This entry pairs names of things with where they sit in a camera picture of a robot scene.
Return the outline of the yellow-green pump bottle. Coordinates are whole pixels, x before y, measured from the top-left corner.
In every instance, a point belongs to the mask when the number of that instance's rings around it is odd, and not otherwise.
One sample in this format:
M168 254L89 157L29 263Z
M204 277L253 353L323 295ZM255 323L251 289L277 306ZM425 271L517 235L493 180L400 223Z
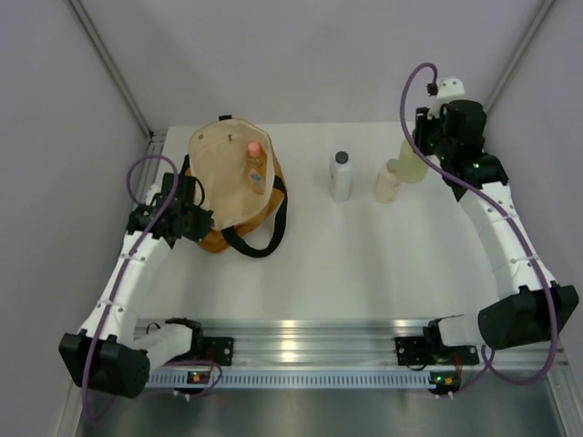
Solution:
M414 152L409 142L404 139L397 159L395 175L406 184L417 184L424 180L428 166Z

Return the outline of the beige round jar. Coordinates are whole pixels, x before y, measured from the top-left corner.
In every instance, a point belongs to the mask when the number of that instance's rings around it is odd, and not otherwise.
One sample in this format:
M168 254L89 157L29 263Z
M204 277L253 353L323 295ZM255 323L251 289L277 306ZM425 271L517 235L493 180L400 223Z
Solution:
M373 198L377 203L392 203L398 194L401 180L397 177L398 161L389 159L379 170L373 189Z

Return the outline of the tan canvas bag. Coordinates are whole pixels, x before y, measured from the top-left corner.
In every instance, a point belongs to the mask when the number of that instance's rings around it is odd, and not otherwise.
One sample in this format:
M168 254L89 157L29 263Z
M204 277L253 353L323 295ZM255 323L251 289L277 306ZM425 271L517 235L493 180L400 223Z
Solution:
M256 194L247 180L246 153L258 142L267 155L265 192ZM270 256L281 244L287 224L288 189L270 135L233 116L220 117L197 129L189 140L184 172L204 187L203 207L213 211L210 234L197 244L210 253L233 248L250 258ZM256 249L244 237L269 216L274 227L268 245Z

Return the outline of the pink capped orange bottle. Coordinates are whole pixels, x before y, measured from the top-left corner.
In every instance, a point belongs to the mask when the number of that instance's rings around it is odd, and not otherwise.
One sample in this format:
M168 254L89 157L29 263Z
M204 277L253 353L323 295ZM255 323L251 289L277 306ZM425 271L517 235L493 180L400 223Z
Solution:
M246 165L247 180L250 188L256 194L265 192L267 155L258 142L250 142L247 146Z

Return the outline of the white bottle dark cap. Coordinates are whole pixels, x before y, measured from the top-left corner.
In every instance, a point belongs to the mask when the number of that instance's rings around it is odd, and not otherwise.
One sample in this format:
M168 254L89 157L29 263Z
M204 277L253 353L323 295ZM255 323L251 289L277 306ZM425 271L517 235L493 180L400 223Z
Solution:
M351 194L353 167L346 151L335 152L331 157L329 189L336 202L346 201Z

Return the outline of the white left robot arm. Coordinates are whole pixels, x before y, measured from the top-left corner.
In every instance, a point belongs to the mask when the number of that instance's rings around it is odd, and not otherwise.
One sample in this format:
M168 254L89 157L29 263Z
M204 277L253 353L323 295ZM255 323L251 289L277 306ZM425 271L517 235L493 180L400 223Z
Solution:
M67 333L58 350L75 385L133 399L150 373L170 361L200 361L206 351L201 325L184 318L166 320L136 338L138 316L157 271L179 239L199 242L211 230L211 211L193 176L167 173L146 204L129 215L118 262L90 316Z

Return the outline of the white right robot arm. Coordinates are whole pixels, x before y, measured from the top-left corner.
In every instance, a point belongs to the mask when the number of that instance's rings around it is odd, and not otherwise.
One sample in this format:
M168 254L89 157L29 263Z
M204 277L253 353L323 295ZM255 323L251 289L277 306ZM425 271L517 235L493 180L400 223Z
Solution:
M465 315L434 321L425 354L446 361L457 346L485 344L499 351L551 340L579 304L574 286L561 285L536 254L517 214L500 160L485 151L486 112L458 99L415 111L414 142L455 179L447 184L476 228L496 280L497 301Z

